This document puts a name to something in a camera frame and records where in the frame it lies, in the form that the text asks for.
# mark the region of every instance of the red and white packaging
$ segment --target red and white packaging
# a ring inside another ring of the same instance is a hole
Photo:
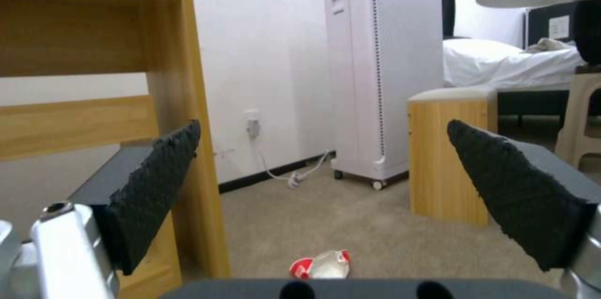
[[[346,278],[350,271],[347,250],[328,251],[315,258],[302,258],[290,267],[290,274],[299,279]]]

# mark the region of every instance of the carpet floor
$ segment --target carpet floor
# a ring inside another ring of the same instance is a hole
[[[512,120],[500,132],[553,147],[556,120]],[[582,169],[601,181],[601,160]],[[269,180],[223,194],[223,215],[236,278],[288,277],[298,258],[347,248],[352,278],[515,278],[557,286],[560,271],[543,273],[496,224],[479,228],[415,216],[408,181],[380,192],[367,181],[335,181],[329,164],[296,190]]]

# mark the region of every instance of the power outlet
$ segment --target power outlet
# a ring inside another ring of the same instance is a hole
[[[261,114],[257,109],[244,112],[247,117],[247,133],[251,140],[257,138],[261,132]]]

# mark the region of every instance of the black bed frame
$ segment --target black bed frame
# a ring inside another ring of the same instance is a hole
[[[549,37],[549,19],[570,16],[570,36],[560,41],[572,41],[573,21],[576,3],[556,4],[542,8],[530,9],[525,19],[524,44],[536,44],[541,38]],[[499,115],[565,115],[569,90],[541,90],[533,92],[500,92],[498,93]],[[601,91],[591,97],[590,115],[601,115]]]

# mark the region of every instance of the white air purifier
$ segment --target white air purifier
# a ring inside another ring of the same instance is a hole
[[[334,176],[408,171],[408,98],[440,88],[442,0],[325,0]]]

